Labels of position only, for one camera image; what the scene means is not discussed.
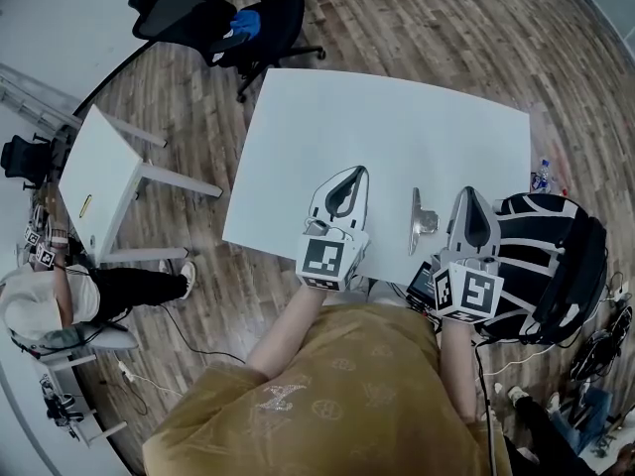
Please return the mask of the person's left forearm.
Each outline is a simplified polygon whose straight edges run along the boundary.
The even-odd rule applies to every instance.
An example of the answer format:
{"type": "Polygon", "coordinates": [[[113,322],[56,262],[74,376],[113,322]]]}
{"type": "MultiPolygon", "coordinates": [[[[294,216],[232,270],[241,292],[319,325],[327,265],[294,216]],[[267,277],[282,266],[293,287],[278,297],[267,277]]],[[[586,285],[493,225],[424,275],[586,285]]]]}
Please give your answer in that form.
{"type": "Polygon", "coordinates": [[[269,380],[283,373],[299,352],[325,299],[325,290],[301,286],[250,351],[246,366],[269,380]]]}

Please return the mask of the person's right forearm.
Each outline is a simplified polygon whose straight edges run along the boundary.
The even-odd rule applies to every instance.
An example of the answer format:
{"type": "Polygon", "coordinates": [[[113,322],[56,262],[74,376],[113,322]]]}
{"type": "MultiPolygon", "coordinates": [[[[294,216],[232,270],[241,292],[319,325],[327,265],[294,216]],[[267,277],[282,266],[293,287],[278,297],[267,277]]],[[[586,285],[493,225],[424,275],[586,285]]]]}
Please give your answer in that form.
{"type": "Polygon", "coordinates": [[[443,320],[441,337],[441,379],[459,417],[467,424],[477,421],[477,393],[471,325],[449,318],[443,320]]]}

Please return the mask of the black electronic equipment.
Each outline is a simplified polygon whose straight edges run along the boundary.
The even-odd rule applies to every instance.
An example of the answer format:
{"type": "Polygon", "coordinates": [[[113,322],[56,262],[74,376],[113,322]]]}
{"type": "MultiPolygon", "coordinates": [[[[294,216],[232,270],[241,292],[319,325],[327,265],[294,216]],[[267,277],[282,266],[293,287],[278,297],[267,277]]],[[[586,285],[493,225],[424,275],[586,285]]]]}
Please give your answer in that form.
{"type": "Polygon", "coordinates": [[[85,415],[76,411],[75,397],[71,394],[58,394],[57,389],[48,374],[40,379],[40,386],[44,399],[46,416],[54,424],[65,431],[71,438],[79,440],[74,427],[84,421],[85,415]]]}

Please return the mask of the long white desk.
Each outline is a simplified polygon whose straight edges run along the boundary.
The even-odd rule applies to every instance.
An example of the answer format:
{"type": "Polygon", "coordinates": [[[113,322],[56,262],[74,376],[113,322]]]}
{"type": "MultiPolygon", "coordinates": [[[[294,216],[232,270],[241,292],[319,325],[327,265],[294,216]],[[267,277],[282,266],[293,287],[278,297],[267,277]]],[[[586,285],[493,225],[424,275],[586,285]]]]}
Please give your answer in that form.
{"type": "Polygon", "coordinates": [[[92,356],[71,361],[62,356],[38,361],[0,340],[0,463],[8,474],[33,476],[132,476],[110,437],[125,428],[106,428],[86,400],[74,367],[92,356]],[[75,399],[84,414],[70,435],[47,417],[41,381],[50,379],[56,392],[75,399]]]}

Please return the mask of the gray chair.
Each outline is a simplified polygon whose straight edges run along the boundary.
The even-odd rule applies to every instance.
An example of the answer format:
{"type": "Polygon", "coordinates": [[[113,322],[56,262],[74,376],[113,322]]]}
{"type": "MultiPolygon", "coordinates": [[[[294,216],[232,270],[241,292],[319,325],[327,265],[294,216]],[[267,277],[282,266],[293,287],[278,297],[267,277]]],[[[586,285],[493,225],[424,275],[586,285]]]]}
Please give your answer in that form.
{"type": "Polygon", "coordinates": [[[80,323],[48,333],[35,344],[41,358],[69,356],[77,351],[126,351],[136,349],[135,336],[117,323],[80,323]]]}

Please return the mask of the blue cloth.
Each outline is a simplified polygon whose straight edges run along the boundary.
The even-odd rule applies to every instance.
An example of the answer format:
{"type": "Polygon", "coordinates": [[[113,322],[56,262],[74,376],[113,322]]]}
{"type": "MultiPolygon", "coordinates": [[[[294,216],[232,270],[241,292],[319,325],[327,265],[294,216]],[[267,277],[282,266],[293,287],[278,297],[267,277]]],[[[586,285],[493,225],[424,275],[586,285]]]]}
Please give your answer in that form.
{"type": "Polygon", "coordinates": [[[261,30],[261,17],[257,11],[246,9],[238,11],[230,22],[232,36],[256,38],[261,30]]]}

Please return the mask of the black white striped backpack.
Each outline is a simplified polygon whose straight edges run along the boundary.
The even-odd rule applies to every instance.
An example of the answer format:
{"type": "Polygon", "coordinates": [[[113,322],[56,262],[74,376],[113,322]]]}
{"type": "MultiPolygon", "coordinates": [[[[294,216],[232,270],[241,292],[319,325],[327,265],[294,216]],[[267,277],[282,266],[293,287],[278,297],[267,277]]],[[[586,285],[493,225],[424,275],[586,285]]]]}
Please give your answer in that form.
{"type": "Polygon", "coordinates": [[[494,317],[476,325],[483,339],[538,344],[533,313],[565,252],[563,241],[577,220],[589,216],[576,202],[550,193],[519,193],[500,202],[498,261],[504,284],[494,317]]]}

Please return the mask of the small white table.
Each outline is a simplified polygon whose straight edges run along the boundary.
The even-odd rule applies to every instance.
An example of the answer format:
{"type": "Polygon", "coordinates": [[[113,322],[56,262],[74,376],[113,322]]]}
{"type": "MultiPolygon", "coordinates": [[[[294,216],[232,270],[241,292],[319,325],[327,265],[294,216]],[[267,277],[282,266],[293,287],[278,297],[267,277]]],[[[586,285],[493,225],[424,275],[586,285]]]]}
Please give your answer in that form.
{"type": "Polygon", "coordinates": [[[220,198],[214,184],[154,166],[133,149],[129,134],[164,148],[167,141],[108,115],[92,105],[70,148],[59,181],[59,193],[69,221],[91,263],[105,264],[184,259],[189,250],[178,248],[113,248],[116,235],[142,180],[153,180],[195,193],[220,198]],[[83,218],[79,211],[89,195],[93,200],[83,218]]]}

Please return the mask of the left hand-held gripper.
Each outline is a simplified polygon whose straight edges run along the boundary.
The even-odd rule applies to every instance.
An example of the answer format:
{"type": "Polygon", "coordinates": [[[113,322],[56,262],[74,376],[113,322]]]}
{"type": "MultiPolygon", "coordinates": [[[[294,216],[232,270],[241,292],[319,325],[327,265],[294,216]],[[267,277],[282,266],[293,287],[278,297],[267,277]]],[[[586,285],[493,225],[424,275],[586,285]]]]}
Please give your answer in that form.
{"type": "Polygon", "coordinates": [[[314,192],[301,235],[296,275],[310,288],[346,291],[370,244],[363,229],[367,216],[369,173],[363,166],[343,170],[314,192]],[[324,221],[348,221],[342,228],[324,221]]]}

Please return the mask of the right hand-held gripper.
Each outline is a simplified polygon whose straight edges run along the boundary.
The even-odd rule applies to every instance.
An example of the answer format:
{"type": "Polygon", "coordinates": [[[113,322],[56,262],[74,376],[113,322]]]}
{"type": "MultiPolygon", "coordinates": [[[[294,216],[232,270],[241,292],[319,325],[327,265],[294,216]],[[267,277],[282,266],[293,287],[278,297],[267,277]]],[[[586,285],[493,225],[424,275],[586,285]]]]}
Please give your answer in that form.
{"type": "Polygon", "coordinates": [[[437,316],[462,323],[493,318],[504,284],[495,257],[500,225],[492,206],[474,187],[466,186],[457,195],[446,233],[449,253],[433,255],[437,316]],[[484,256],[474,255],[474,249],[484,256]]]}

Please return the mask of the clear bottle blue label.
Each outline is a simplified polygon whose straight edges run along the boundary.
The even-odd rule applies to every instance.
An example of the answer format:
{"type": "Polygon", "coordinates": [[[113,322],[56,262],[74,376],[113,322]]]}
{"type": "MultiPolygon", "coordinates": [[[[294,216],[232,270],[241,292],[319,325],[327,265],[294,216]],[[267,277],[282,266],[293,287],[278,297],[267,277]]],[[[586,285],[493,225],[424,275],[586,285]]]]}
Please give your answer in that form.
{"type": "Polygon", "coordinates": [[[552,189],[550,162],[542,159],[537,170],[532,172],[531,192],[550,193],[552,189]]]}

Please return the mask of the person's light gray trousers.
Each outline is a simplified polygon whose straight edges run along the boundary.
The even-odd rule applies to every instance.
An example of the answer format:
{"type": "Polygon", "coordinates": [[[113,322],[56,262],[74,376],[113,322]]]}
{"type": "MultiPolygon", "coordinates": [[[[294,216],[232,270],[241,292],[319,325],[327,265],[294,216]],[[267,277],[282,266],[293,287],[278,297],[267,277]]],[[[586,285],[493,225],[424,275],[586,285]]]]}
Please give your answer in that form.
{"type": "Polygon", "coordinates": [[[409,308],[408,302],[386,282],[375,281],[368,291],[367,300],[371,304],[381,304],[409,308]]]}

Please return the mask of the black gray recorder box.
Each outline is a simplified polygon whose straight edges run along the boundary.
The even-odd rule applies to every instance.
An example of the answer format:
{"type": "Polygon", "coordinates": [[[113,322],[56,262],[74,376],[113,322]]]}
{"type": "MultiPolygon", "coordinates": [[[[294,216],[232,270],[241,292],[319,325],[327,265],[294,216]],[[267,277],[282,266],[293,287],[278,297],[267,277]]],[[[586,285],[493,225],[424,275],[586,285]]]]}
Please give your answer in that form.
{"type": "Polygon", "coordinates": [[[436,299],[430,263],[424,262],[413,277],[406,290],[406,301],[417,312],[426,315],[436,314],[436,299]]]}

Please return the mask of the person's mustard t-shirt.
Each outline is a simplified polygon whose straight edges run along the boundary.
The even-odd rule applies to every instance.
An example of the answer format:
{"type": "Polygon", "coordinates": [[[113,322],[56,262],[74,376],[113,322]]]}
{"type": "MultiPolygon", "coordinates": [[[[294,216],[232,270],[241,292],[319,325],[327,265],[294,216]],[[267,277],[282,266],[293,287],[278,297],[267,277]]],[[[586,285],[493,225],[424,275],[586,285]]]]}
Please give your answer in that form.
{"type": "Polygon", "coordinates": [[[432,325],[324,309],[275,379],[208,367],[145,442],[147,476],[511,476],[499,424],[465,423],[432,325]]]}

